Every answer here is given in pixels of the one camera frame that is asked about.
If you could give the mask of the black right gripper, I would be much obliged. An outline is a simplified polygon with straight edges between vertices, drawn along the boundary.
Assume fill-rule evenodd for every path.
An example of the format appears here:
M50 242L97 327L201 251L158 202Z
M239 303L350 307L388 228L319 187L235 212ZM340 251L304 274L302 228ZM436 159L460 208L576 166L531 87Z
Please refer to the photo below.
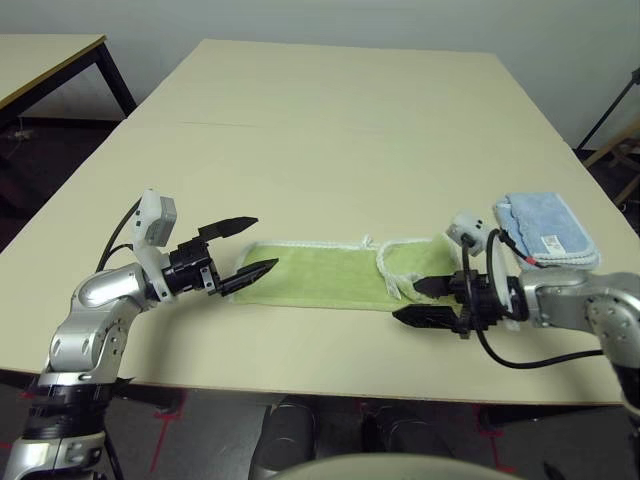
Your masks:
M410 304L392 312L404 325L418 329L445 329L468 339L479 328L488 330L502 319L502 307L490 287L488 275L471 270L469 281L462 270L451 276L428 276L413 283L416 292L429 298L453 295L459 314L449 306Z

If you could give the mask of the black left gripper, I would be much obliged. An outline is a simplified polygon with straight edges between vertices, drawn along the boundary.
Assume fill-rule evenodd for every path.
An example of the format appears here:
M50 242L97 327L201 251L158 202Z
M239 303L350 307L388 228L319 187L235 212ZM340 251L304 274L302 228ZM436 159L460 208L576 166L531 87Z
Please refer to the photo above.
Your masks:
M181 243L168 254L169 266L162 270L162 275L169 291L173 295L179 295L191 290L205 290L208 295L218 292L221 296L228 296L266 275L278 263L278 258L241 267L234 275L220 282L206 243L237 235L257 222L255 217L241 216L199 227L200 238Z

